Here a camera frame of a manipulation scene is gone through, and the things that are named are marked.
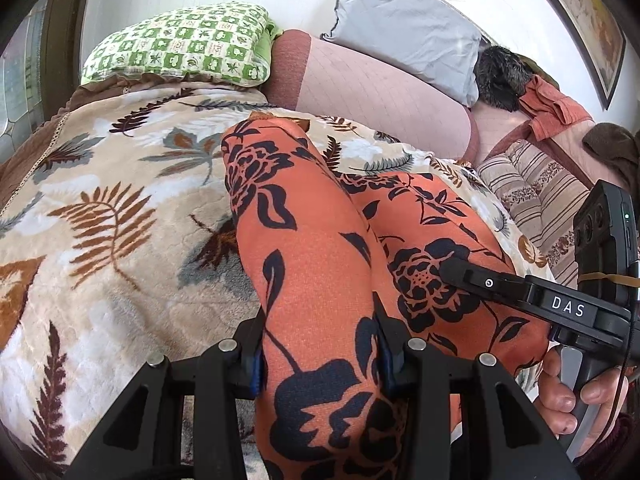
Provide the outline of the right hand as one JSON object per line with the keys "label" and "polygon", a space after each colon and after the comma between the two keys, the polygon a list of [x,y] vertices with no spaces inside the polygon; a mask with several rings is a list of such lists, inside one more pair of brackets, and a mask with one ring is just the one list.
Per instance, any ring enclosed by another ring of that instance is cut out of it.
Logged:
{"label": "right hand", "polygon": [[[538,380],[538,396],[534,402],[537,411],[549,426],[555,437],[574,434],[578,421],[572,414],[576,396],[570,388],[560,382],[561,357],[556,348],[550,349],[544,356],[542,372]],[[582,387],[580,400],[589,406],[596,406],[597,417],[589,431],[578,456],[586,454],[599,438],[606,439],[613,427],[608,426],[608,418],[613,414],[617,418],[622,409],[628,391],[628,379],[623,378],[620,397],[617,402],[615,393],[620,379],[620,368],[614,367],[603,372]]]}

